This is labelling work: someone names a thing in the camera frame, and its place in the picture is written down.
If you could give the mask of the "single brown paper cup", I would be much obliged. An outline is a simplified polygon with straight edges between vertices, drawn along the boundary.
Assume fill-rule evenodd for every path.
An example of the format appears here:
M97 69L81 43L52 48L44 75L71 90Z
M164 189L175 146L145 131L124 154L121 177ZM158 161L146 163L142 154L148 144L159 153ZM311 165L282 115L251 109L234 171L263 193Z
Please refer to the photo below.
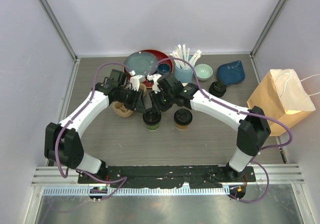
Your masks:
M179 129L179 130L185 130L189 127L189 125L181 125L176 123L175 126Z

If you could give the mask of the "single green paper cup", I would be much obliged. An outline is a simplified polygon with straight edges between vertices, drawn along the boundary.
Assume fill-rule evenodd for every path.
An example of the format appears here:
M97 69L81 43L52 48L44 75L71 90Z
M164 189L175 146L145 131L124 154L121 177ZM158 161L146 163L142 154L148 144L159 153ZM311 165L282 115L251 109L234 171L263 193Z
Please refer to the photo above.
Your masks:
M159 128L160 122L154 123L154 124L148 123L146 126L150 131L155 131L155 130L157 130Z

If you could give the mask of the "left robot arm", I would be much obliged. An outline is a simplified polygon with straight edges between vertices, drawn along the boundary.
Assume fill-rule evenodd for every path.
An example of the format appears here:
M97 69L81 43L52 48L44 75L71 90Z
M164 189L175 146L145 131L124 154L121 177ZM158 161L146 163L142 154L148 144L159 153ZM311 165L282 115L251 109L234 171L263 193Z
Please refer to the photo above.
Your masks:
M97 83L85 101L59 123L49 123L45 129L44 156L67 168L85 171L93 182L100 184L107 176L106 163L87 154L81 137L87 127L113 102L122 103L127 110L145 112L144 90Z

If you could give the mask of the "black lid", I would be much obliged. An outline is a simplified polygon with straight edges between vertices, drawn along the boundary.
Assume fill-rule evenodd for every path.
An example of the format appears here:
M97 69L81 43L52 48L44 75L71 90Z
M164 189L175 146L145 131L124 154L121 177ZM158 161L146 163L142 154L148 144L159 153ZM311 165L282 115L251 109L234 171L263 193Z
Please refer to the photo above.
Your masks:
M152 108L148 108L142 115L144 123L151 126L158 124L161 118L161 113L154 112Z
M187 109L179 109L174 113L173 119L176 124L181 126L189 125L193 120L192 113Z

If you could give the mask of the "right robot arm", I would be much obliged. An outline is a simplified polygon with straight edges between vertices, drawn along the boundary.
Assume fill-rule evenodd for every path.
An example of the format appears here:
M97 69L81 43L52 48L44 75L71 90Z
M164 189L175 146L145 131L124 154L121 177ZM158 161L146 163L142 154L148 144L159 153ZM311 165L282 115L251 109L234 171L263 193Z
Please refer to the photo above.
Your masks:
M225 174L233 182L242 178L245 167L271 133L263 110L256 106L248 109L233 105L209 94L199 85L183 85L169 73L148 75L147 79L152 83L149 96L153 112L165 112L175 104L212 116L237 132L236 150L226 165Z

